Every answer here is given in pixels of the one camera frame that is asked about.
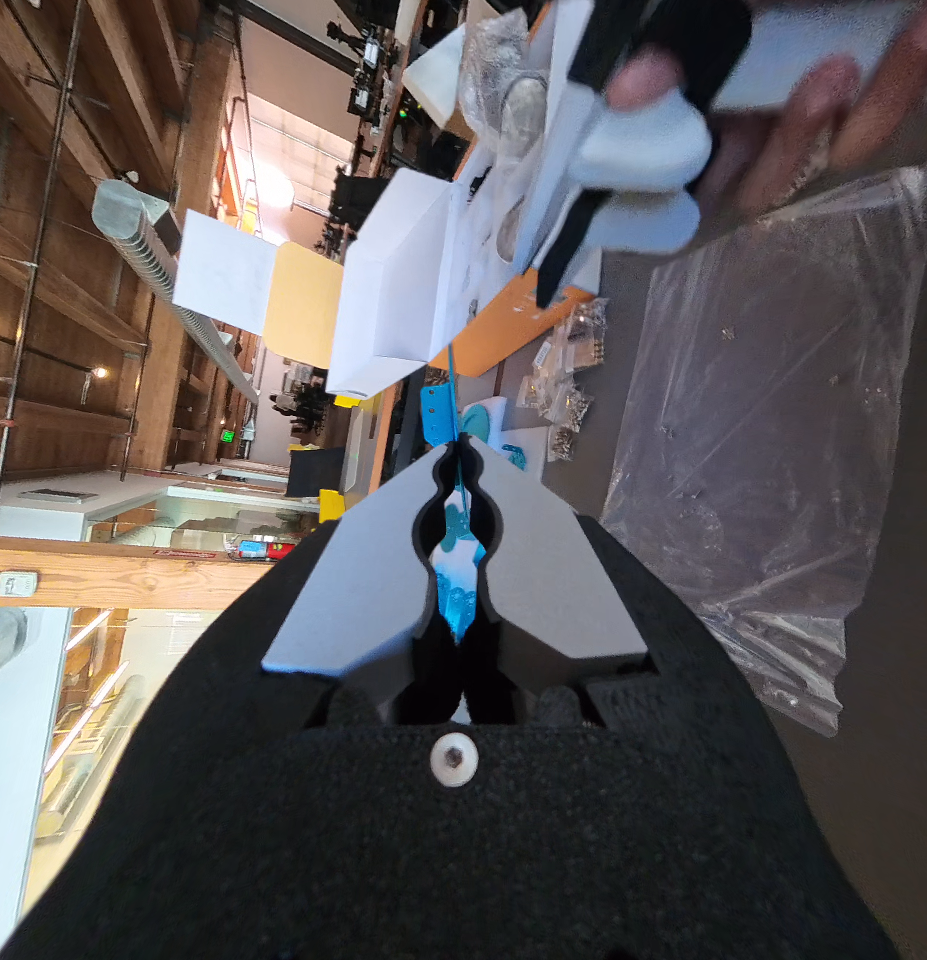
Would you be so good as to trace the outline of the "bubble wrap bag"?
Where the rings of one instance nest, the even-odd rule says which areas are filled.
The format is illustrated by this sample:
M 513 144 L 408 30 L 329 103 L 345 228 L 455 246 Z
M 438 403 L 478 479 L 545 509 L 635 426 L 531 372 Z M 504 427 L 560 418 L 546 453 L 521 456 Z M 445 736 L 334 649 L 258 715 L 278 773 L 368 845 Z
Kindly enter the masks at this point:
M 457 105 L 476 138 L 505 163 L 522 161 L 544 134 L 548 77 L 528 58 L 522 7 L 466 25 Z

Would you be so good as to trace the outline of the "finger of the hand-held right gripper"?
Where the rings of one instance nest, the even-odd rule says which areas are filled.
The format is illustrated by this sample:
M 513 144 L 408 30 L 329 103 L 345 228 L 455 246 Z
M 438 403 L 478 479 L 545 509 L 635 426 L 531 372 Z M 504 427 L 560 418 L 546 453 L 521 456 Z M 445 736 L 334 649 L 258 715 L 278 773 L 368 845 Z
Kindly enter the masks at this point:
M 581 187 L 570 165 L 603 105 L 598 90 L 562 90 L 548 116 L 517 234 L 517 268 L 536 272 L 534 297 L 541 309 L 568 286 L 588 293 L 599 288 L 599 253 L 587 235 L 610 194 Z

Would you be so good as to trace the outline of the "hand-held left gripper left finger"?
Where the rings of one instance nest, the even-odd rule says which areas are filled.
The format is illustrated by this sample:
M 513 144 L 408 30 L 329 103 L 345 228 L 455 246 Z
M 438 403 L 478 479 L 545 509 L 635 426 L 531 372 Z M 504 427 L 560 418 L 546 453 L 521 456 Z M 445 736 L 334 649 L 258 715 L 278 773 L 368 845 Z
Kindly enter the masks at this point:
M 262 658 L 270 674 L 306 674 L 362 690 L 382 707 L 413 681 L 414 637 L 433 617 L 436 579 L 421 523 L 446 494 L 433 448 L 347 510 Z

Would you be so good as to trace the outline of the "white foam sheet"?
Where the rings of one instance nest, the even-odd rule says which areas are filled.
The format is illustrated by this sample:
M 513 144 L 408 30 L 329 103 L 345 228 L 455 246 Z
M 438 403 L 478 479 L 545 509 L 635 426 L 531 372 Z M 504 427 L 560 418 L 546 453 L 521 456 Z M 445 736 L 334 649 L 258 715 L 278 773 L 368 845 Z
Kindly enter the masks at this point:
M 497 402 L 505 403 L 501 443 L 497 448 L 488 447 L 499 454 L 506 462 L 508 460 L 501 452 L 502 445 L 511 444 L 522 447 L 527 457 L 527 469 L 523 473 L 536 480 L 542 479 L 546 429 L 542 426 L 513 426 L 513 416 L 508 412 L 508 402 L 505 398 L 504 401 L 498 400 Z M 475 589 L 477 592 L 477 610 L 474 622 L 465 633 L 462 641 L 456 644 L 462 681 L 458 705 L 450 719 L 457 725 L 467 725 L 471 722 L 472 712 L 476 712 L 479 721 L 501 719 L 504 722 L 511 722 L 518 712 L 514 700 L 516 687 L 512 681 L 501 673 L 495 663 L 500 651 L 500 626 L 492 623 L 491 615 L 486 610 L 486 603 L 480 586 L 480 576 L 483 573 L 487 551 L 471 528 L 472 494 L 467 488 L 466 492 L 469 505 L 469 526 L 476 542 L 459 542 L 452 553 L 446 554 L 440 546 L 445 536 L 443 535 L 437 546 L 433 548 L 430 556 L 435 579 L 437 579 L 438 573 L 442 573 L 449 577 L 452 583 L 467 589 Z M 448 502 L 455 503 L 458 508 L 462 509 L 461 495 L 456 486 L 444 501 L 444 514 L 446 514 L 446 504 Z

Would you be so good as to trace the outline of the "blue round metal plate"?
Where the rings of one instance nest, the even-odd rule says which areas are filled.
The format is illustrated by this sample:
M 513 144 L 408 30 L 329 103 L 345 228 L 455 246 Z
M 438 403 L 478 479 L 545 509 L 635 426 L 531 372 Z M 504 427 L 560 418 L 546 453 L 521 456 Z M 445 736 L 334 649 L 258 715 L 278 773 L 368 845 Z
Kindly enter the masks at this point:
M 457 376 L 455 368 L 455 354 L 453 343 L 447 345 L 447 362 L 448 362 L 448 372 L 449 372 L 449 394 L 450 394 L 450 413 L 451 413 L 451 426 L 453 428 L 453 440 L 455 444 L 455 450 L 457 452 L 457 483 L 456 489 L 460 494 L 461 509 L 464 516 L 464 520 L 467 525 L 467 529 L 470 529 L 470 505 L 468 499 L 468 493 L 464 482 L 463 477 L 463 467 L 462 461 L 460 458 L 460 414 L 459 406 L 457 401 Z

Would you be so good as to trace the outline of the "person's right hand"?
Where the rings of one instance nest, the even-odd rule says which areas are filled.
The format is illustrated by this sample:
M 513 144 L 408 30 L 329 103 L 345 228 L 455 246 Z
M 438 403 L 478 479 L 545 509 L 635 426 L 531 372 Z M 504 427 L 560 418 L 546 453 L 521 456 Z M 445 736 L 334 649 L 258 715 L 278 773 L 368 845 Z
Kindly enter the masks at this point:
M 927 100 L 927 2 L 919 2 L 871 78 L 856 60 L 820 60 L 778 111 L 709 117 L 714 153 L 692 195 L 702 222 L 785 206 L 823 173 L 863 166 Z

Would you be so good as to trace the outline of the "blue round-end metal bracket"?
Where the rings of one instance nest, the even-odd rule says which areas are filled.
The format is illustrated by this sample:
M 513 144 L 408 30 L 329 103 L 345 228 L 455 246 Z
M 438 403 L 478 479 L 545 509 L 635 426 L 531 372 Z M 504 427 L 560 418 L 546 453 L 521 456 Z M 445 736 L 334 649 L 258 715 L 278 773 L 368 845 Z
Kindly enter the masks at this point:
M 437 607 L 446 621 L 453 641 L 460 644 L 474 622 L 477 611 L 477 591 L 451 582 L 445 574 L 436 574 Z

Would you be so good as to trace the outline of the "blue perforated mounting bracket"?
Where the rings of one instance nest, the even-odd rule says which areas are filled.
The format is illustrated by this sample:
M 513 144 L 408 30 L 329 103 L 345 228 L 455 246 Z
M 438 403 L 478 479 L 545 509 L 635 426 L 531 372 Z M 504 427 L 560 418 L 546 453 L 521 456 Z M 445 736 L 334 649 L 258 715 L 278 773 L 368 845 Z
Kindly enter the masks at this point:
M 426 385 L 420 390 L 423 439 L 431 448 L 454 442 L 448 381 Z

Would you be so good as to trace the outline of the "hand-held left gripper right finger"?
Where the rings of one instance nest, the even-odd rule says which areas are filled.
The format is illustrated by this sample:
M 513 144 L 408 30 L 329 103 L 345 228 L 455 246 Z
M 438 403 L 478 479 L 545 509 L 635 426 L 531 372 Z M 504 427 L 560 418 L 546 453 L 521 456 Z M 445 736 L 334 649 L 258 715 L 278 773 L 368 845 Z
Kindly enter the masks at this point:
M 470 676 L 541 694 L 644 666 L 648 647 L 576 511 L 477 438 L 463 440 L 463 480 L 485 550 L 463 638 Z

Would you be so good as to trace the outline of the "orange cardboard box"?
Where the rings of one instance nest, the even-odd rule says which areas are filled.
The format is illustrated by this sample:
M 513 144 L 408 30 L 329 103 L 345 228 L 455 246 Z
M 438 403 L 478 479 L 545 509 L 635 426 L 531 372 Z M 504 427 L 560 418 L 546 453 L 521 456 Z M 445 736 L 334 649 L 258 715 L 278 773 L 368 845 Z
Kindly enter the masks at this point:
M 389 180 L 342 264 L 189 211 L 170 281 L 183 320 L 260 335 L 275 354 L 328 370 L 330 393 L 367 399 L 427 364 L 477 377 L 597 292 L 592 253 L 551 306 L 518 259 L 544 135 L 590 2 L 554 3 L 529 33 L 519 81 L 504 83 L 506 133 L 476 141 L 451 181 L 414 170 Z

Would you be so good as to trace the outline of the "pile of small hardware bags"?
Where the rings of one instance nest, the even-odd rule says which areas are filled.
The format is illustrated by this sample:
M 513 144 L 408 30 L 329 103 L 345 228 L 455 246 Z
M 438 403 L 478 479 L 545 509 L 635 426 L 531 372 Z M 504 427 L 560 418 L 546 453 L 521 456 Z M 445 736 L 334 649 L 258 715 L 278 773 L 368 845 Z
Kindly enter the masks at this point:
M 547 461 L 570 462 L 593 397 L 577 374 L 603 365 L 609 301 L 597 296 L 574 306 L 539 347 L 520 383 L 516 406 L 533 410 L 547 427 Z

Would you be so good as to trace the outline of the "clear plastic bag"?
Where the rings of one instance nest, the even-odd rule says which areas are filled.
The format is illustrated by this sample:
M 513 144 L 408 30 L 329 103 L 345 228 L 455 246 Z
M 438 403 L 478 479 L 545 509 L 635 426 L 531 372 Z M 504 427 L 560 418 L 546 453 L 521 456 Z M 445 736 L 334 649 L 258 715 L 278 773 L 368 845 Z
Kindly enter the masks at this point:
M 744 223 L 649 282 L 601 525 L 764 705 L 826 738 L 893 482 L 926 265 L 927 162 Z

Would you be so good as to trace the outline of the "wooden shelf board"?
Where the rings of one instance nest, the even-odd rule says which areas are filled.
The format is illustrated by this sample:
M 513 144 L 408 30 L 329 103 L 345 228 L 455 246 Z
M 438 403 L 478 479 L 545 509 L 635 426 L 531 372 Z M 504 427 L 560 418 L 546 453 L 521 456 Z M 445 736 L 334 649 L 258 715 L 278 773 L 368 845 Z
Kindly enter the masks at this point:
M 0 536 L 0 574 L 34 573 L 34 594 L 0 607 L 221 611 L 273 569 L 226 552 Z

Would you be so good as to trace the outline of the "silver ventilation duct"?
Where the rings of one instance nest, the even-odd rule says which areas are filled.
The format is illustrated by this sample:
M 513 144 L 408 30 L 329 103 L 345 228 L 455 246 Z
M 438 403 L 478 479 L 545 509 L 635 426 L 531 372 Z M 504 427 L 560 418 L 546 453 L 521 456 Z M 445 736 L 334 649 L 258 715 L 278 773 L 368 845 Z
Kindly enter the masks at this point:
M 169 305 L 182 329 L 235 391 L 251 405 L 258 405 L 259 391 L 254 389 L 251 376 L 239 366 L 214 321 L 173 304 L 182 231 L 169 201 L 144 193 L 127 181 L 110 178 L 97 185 L 91 210 L 97 229 L 147 289 Z

